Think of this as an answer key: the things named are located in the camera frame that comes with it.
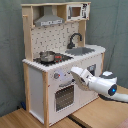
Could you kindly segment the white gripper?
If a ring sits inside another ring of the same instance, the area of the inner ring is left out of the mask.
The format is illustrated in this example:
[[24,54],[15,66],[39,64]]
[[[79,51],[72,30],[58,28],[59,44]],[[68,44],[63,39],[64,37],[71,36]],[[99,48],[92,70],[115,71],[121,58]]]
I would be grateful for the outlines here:
[[72,67],[71,74],[81,90],[89,89],[89,78],[92,77],[92,74],[87,69]]

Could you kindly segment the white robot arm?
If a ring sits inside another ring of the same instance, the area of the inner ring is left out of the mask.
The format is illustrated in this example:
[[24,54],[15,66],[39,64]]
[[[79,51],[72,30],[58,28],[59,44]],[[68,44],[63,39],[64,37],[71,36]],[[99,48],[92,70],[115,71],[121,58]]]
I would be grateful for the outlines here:
[[112,72],[105,71],[96,77],[87,69],[72,67],[71,74],[80,89],[95,91],[107,101],[128,103],[128,94],[117,93],[117,78]]

